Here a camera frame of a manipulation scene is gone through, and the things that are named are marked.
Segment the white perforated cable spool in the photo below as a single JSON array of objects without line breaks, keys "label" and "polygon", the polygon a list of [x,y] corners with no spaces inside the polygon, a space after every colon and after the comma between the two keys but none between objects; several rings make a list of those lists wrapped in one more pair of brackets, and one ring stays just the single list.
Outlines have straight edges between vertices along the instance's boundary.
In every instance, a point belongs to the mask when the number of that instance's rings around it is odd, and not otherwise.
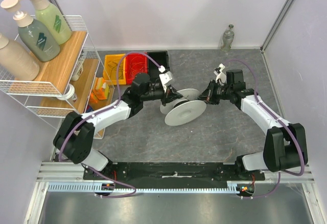
[{"label": "white perforated cable spool", "polygon": [[200,91],[194,88],[178,90],[183,95],[183,101],[174,107],[162,107],[160,111],[165,115],[165,123],[168,126],[180,126],[202,115],[206,109],[206,103],[197,98]]}]

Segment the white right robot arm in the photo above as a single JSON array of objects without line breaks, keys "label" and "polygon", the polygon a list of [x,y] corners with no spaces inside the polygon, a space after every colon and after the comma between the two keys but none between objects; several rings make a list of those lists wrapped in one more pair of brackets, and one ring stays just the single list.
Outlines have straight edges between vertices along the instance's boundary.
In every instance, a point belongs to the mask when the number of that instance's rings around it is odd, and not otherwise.
[{"label": "white right robot arm", "polygon": [[262,152],[240,156],[234,174],[240,180],[252,171],[267,169],[302,175],[308,162],[306,133],[300,123],[290,123],[269,108],[253,89],[246,88],[240,69],[223,71],[224,65],[215,69],[216,78],[199,95],[207,104],[217,105],[221,100],[230,101],[247,114],[266,134]]}]

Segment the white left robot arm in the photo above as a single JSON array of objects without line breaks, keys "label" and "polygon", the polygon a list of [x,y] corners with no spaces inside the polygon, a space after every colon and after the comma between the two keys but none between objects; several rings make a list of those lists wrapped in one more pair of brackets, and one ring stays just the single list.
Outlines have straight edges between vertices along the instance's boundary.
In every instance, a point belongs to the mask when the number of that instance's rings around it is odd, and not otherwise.
[{"label": "white left robot arm", "polygon": [[108,179],[112,167],[109,159],[92,147],[94,135],[118,121],[135,116],[146,101],[160,100],[166,105],[181,98],[181,94],[172,87],[173,82],[170,71],[160,74],[154,83],[148,74],[138,73],[131,86],[113,104],[93,112],[69,113],[53,141],[59,150],[58,160],[67,159],[74,164],[87,165],[101,180]]}]

